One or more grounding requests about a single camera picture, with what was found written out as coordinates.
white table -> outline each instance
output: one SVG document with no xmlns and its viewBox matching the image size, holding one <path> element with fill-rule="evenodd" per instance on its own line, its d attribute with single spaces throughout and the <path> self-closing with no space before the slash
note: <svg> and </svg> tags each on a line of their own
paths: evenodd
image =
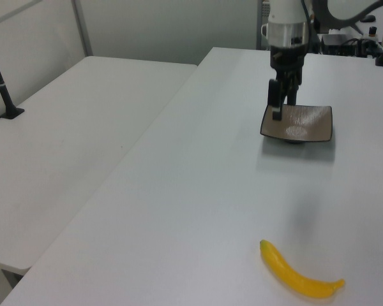
<svg viewBox="0 0 383 306">
<path fill-rule="evenodd" d="M 27 272 L 195 68 L 88 57 L 0 119 L 0 268 Z"/>
<path fill-rule="evenodd" d="M 372 11 L 371 13 L 369 13 L 369 15 L 375 15 L 376 21 L 367 22 L 367 23 L 356 22 L 356 25 L 360 28 L 360 30 L 365 35 L 369 34 L 370 27 L 376 27 L 377 28 L 376 36 L 378 41 L 381 42 L 383 38 L 383 6 Z M 330 34 L 351 34 L 354 36 L 360 36 L 360 34 L 351 27 L 344 27 L 343 29 L 340 29 L 340 30 L 329 30 L 329 33 Z"/>
<path fill-rule="evenodd" d="M 271 77 L 268 52 L 213 49 L 3 306 L 314 305 L 264 238 L 345 278 L 330 305 L 383 305 L 383 68 L 307 55 L 298 104 L 332 105 L 334 137 L 306 145 L 259 135 Z"/>
</svg>

white wall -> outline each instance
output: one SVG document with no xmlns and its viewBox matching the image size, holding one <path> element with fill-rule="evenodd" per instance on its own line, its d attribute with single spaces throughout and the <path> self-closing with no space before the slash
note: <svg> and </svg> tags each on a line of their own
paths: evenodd
<svg viewBox="0 0 383 306">
<path fill-rule="evenodd" d="M 76 1 L 93 55 L 199 64 L 212 47 L 256 47 L 257 0 Z"/>
<path fill-rule="evenodd" d="M 70 0 L 43 0 L 0 23 L 0 70 L 16 105 L 83 58 Z M 0 271 L 0 303 L 10 289 Z"/>
</svg>

brown plate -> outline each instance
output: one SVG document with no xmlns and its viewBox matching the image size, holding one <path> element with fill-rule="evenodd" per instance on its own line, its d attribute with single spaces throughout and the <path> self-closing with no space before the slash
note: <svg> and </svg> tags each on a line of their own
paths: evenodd
<svg viewBox="0 0 383 306">
<path fill-rule="evenodd" d="M 332 138 L 330 106 L 282 106 L 282 120 L 273 120 L 272 107 L 267 105 L 261 124 L 261 135 L 288 142 L 328 142 Z"/>
</svg>

